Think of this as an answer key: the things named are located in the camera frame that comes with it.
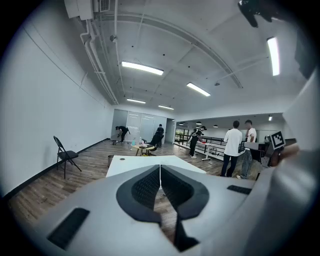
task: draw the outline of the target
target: black railing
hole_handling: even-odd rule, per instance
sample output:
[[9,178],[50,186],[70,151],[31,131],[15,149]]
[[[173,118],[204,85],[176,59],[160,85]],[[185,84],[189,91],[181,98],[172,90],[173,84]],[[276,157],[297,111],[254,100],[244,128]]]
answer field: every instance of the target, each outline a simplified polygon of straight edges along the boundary
[[[183,135],[183,134],[176,133],[174,137],[174,142],[190,147],[190,143],[188,143],[189,138],[190,138],[190,135]],[[225,155],[225,148],[227,143],[224,142],[223,138],[201,136],[201,139],[204,142],[210,143],[213,145],[210,147],[209,153],[211,153],[212,155],[221,156],[221,157]],[[203,151],[204,154],[208,151],[208,146],[205,144],[201,144],[201,142],[199,141],[196,144],[195,148]],[[240,153],[244,150],[245,150],[245,141],[241,141],[241,144],[238,147],[238,152]]]

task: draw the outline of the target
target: black rubber pad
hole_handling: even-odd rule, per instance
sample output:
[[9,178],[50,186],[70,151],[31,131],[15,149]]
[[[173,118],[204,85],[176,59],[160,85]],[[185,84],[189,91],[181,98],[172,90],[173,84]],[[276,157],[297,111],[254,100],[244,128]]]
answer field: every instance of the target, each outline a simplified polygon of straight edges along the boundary
[[230,185],[227,187],[227,189],[235,192],[239,192],[241,194],[246,194],[246,195],[249,195],[252,190],[251,188],[247,188],[243,186],[235,186],[235,185]]
[[60,247],[66,249],[73,237],[81,227],[89,214],[89,211],[83,208],[74,209],[60,225],[48,236],[48,240]]

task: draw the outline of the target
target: curved ceiling beam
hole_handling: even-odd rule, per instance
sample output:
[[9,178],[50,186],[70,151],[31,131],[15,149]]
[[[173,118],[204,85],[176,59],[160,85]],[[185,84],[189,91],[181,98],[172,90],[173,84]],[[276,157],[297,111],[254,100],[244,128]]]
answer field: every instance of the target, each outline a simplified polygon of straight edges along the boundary
[[[114,21],[114,14],[101,14],[101,19],[103,21]],[[141,15],[139,14],[118,14],[117,16],[118,22],[131,22],[131,23],[140,23],[141,22]],[[170,24],[168,22],[165,22],[160,19],[155,19],[151,16],[144,15],[142,23],[147,26],[151,26],[163,31],[166,31],[170,34],[173,34],[179,38],[182,38],[186,40],[187,42],[190,42],[195,47],[203,51],[205,54],[207,54],[210,58],[213,59],[215,63],[217,63],[228,75],[230,75],[231,79],[235,83],[235,85],[238,88],[243,88],[238,78],[233,74],[234,72],[232,69],[223,61],[223,59],[214,52],[209,46],[204,44],[201,40],[196,38],[194,35],[190,34],[189,32],[183,30],[180,27],[177,27],[173,24]]]

